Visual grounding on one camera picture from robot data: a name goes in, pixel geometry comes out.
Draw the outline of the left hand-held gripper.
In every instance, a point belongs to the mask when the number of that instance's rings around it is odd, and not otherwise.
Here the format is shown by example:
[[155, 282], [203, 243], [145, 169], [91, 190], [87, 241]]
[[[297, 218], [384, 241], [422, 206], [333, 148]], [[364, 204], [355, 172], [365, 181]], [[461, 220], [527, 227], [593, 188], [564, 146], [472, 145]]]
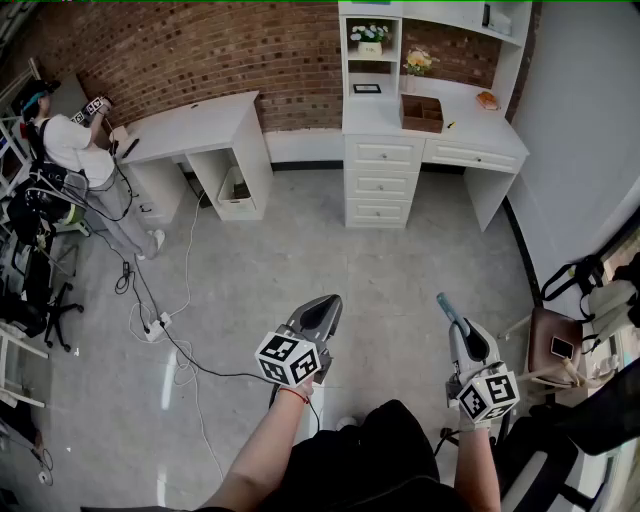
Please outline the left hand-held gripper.
[[285, 323], [268, 332], [254, 354], [263, 377], [289, 388], [309, 378], [322, 384], [333, 362], [328, 342], [342, 311], [339, 295], [321, 296], [298, 307]]

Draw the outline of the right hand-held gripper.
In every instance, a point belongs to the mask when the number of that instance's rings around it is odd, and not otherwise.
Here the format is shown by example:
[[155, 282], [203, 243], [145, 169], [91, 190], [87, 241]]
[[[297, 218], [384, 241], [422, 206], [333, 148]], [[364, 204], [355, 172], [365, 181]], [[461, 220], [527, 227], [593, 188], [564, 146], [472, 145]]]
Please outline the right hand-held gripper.
[[448, 407], [474, 422], [509, 413], [520, 395], [515, 374], [502, 360], [495, 338], [472, 320], [468, 335], [452, 322], [449, 345], [454, 372], [446, 382]]

